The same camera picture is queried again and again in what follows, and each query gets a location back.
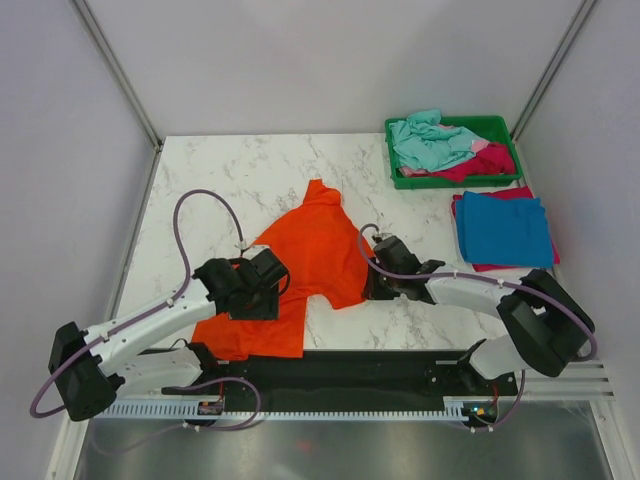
green plastic tray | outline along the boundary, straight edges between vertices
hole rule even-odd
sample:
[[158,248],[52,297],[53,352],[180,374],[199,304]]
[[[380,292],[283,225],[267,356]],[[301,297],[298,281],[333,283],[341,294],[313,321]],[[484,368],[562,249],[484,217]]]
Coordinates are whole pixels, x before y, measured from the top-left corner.
[[417,189],[417,188],[468,188],[468,187],[506,187],[514,180],[522,177],[522,167],[516,149],[511,142],[507,124],[504,118],[498,115],[482,115],[473,117],[442,117],[442,125],[453,125],[456,127],[467,127],[476,135],[498,142],[509,148],[511,158],[516,164],[516,173],[513,175],[469,175],[463,182],[456,183],[446,178],[440,177],[404,177],[400,173],[400,162],[398,155],[393,150],[391,141],[391,125],[404,118],[390,118],[384,122],[387,134],[387,146],[389,147],[389,160],[391,161],[391,178],[397,189]]

metal pole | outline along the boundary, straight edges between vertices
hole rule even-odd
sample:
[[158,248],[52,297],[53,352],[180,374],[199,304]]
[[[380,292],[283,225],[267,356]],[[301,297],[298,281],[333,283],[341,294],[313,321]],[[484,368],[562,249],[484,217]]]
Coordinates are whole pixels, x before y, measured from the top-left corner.
[[133,111],[140,123],[140,126],[143,128],[147,137],[149,137],[149,141],[153,145],[153,147],[158,151],[162,146],[162,139],[158,132],[153,127],[151,121],[149,120],[149,116],[145,112],[142,103],[140,102],[138,96],[136,95],[135,90],[133,89],[131,82],[129,81],[127,75],[120,65],[118,58],[116,57],[113,49],[109,45],[107,38],[96,19],[91,7],[89,7],[86,0],[69,0],[72,8],[78,14],[80,21],[84,24],[91,40],[94,45],[100,52],[100,55],[104,59],[109,71],[113,75],[116,83],[124,93],[127,101],[133,108]]
[[124,253],[124,256],[121,259],[120,263],[120,275],[118,276],[116,283],[111,291],[111,295],[109,297],[109,303],[107,307],[107,313],[105,315],[104,320],[110,320],[118,316],[118,309],[120,308],[120,300],[122,299],[122,292],[124,291],[124,286],[127,280],[127,276],[129,274],[129,266],[131,265],[131,260],[133,258],[133,253],[136,248],[136,244],[138,242],[138,236],[140,235],[140,227],[142,226],[142,220],[144,219],[144,214],[147,210],[147,203],[149,203],[149,197],[151,196],[151,188],[153,187],[153,182],[156,177],[156,171],[158,169],[158,165],[160,163],[160,156],[162,155],[162,147],[156,150],[153,162],[149,165],[149,169],[147,170],[147,183],[142,191],[142,195],[137,199],[135,205],[137,206],[136,217],[133,220],[133,223],[130,226],[129,233],[127,238],[129,242],[127,244],[127,249]]
[[540,77],[540,80],[538,80],[536,88],[533,90],[531,97],[529,97],[524,110],[522,110],[522,113],[520,114],[515,127],[513,127],[511,138],[514,142],[518,141],[518,139],[522,135],[522,132],[527,127],[527,124],[538,108],[538,105],[544,98],[547,90],[549,90],[551,82],[560,70],[560,67],[564,64],[567,55],[575,44],[576,38],[587,23],[587,20],[589,20],[589,18],[591,17],[591,14],[595,10],[595,7],[599,2],[600,0],[583,0],[578,7],[578,10],[571,19],[571,23],[569,23],[569,26],[562,36],[560,43],[556,47],[551,60],[549,60],[544,73]]

metal frame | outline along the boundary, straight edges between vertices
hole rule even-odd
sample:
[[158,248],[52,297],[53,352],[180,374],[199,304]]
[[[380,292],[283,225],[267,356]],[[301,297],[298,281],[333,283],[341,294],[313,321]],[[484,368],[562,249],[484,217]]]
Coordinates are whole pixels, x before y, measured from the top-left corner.
[[78,468],[82,445],[89,421],[72,422],[68,415],[62,419],[45,480],[72,480]]
[[511,138],[514,142],[517,142],[522,135],[522,132],[524,132],[527,124],[531,120],[531,117],[537,110],[538,105],[540,105],[540,102],[549,90],[551,82],[556,77],[556,74],[560,70],[560,67],[567,59],[567,56],[569,55],[571,48],[574,46],[578,35],[586,25],[587,21],[594,12],[596,5],[599,2],[600,0],[582,0],[582,3],[578,7],[578,10],[571,19],[567,30],[560,39],[560,43],[556,47],[555,52],[553,52],[553,55],[549,60],[544,73],[540,77],[540,80],[538,80],[536,88],[533,90],[531,97],[529,97],[527,104],[522,110],[520,117],[516,121],[516,124],[511,131]]
[[631,441],[618,405],[611,402],[591,402],[591,411],[613,478],[640,479],[638,459],[635,452],[628,448]]
[[136,248],[136,244],[138,243],[138,236],[140,235],[142,220],[144,218],[144,213],[147,210],[147,203],[149,203],[151,188],[153,187],[153,182],[156,178],[156,171],[158,170],[158,165],[160,164],[161,155],[162,146],[158,150],[156,150],[153,161],[148,166],[147,183],[145,184],[144,189],[141,192],[142,195],[140,195],[138,201],[136,202],[136,205],[138,205],[138,209],[136,216],[134,217],[133,222],[129,227],[129,233],[127,235],[129,242],[120,261],[120,269],[118,270],[120,272],[120,275],[116,279],[111,291],[111,295],[109,296],[109,302],[107,303],[107,310],[103,321],[110,320],[116,317],[118,309],[120,308],[122,292],[124,290],[125,284],[127,283],[127,276],[129,275],[129,265],[131,265],[133,252]]
[[98,23],[93,10],[91,10],[91,7],[89,7],[89,4],[86,2],[86,0],[69,0],[69,3],[77,13],[81,23],[84,25],[87,33],[91,37],[93,44],[98,49],[100,56],[105,61],[107,68],[109,68],[109,71],[116,81],[116,84],[118,85],[120,90],[122,90],[122,93],[129,102],[129,105],[133,109],[136,118],[138,119],[138,122],[147,135],[149,141],[156,149],[156,151],[159,151],[162,147],[162,139],[151,123],[149,116],[145,112],[145,109],[142,106],[138,95],[133,89],[129,78],[127,77],[124,69],[122,68],[122,65],[118,61],[118,58],[111,48],[111,45],[109,45],[107,37],[100,27],[100,24]]
[[[96,418],[131,418],[137,420],[211,420],[212,415],[203,413],[198,407],[203,401],[216,406],[219,397],[187,399],[159,399],[154,397],[117,400],[111,407]],[[462,414],[463,402],[454,400],[444,401],[444,410],[413,412],[307,412],[304,414],[292,412],[260,412],[255,421],[429,421],[429,422],[464,422],[469,417]],[[246,420],[251,412],[223,411],[213,418],[219,420]]]
[[[522,375],[515,372],[520,383]],[[486,402],[486,397],[447,397],[465,402]],[[527,381],[522,394],[524,402],[613,402],[613,388],[607,378],[604,364],[600,360],[571,363],[558,378],[549,378],[535,370],[527,371]]]

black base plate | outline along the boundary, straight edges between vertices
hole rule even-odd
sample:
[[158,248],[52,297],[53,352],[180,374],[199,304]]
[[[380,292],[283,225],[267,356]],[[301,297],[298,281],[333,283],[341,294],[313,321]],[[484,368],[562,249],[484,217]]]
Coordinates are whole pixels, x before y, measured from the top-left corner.
[[[305,351],[303,358],[250,357],[221,368],[225,375],[251,381],[265,412],[441,411],[445,396],[493,396],[489,382],[474,392],[466,389],[455,365],[464,353]],[[500,395],[517,393],[513,374],[492,383]],[[226,383],[224,390],[227,411],[255,408],[246,387]]]

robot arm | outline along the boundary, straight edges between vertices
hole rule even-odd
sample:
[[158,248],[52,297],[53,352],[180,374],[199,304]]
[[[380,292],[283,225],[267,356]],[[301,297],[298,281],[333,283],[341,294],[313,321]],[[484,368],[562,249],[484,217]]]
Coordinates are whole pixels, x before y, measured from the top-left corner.
[[[457,272],[444,262],[422,264],[395,236],[374,237],[374,254],[385,270],[403,275]],[[589,316],[544,270],[531,270],[522,278],[503,278],[507,284],[522,285],[557,300],[593,332]],[[479,374],[483,379],[532,368],[548,377],[557,377],[575,359],[587,337],[560,310],[538,297],[506,286],[447,276],[424,280],[397,280],[370,269],[365,296],[389,299],[405,294],[410,300],[432,305],[457,305],[499,318],[508,335],[476,343],[458,362],[467,369],[468,382]]]
[[[374,240],[376,261],[389,272],[415,275],[454,271],[444,262],[420,263],[395,236]],[[75,323],[61,327],[49,363],[52,373],[82,348],[104,340],[55,380],[69,416],[72,420],[85,420],[108,408],[118,396],[167,386],[188,386],[203,371],[214,372],[217,362],[203,345],[145,351],[185,326],[217,313],[228,312],[232,319],[277,318],[278,297],[282,293],[278,284],[287,276],[286,267],[269,249],[261,247],[241,259],[207,261],[194,271],[194,281],[175,300],[167,299],[175,298],[178,289],[138,312],[85,331],[80,331]],[[532,270],[527,276],[510,281],[553,297],[575,313],[589,330],[594,330],[589,317],[546,272]],[[533,295],[462,277],[396,280],[370,269],[366,298],[384,300],[401,294],[433,305],[462,306],[504,322],[508,335],[482,340],[459,358],[458,375],[468,392],[515,370],[533,368],[550,377],[558,376],[586,341],[585,334],[566,315]],[[155,313],[128,328],[117,328],[150,309]]]
[[[51,373],[83,347],[103,339],[55,381],[69,416],[74,421],[85,420],[105,410],[117,396],[191,385],[212,361],[206,348],[189,345],[150,354],[145,351],[217,313],[228,312],[237,319],[277,318],[282,293],[278,283],[288,275],[271,250],[252,247],[243,258],[211,259],[195,269],[193,280],[176,300],[168,293],[136,312],[84,331],[73,322],[64,325],[56,332],[51,350]],[[151,311],[155,313],[118,331],[119,326]]]

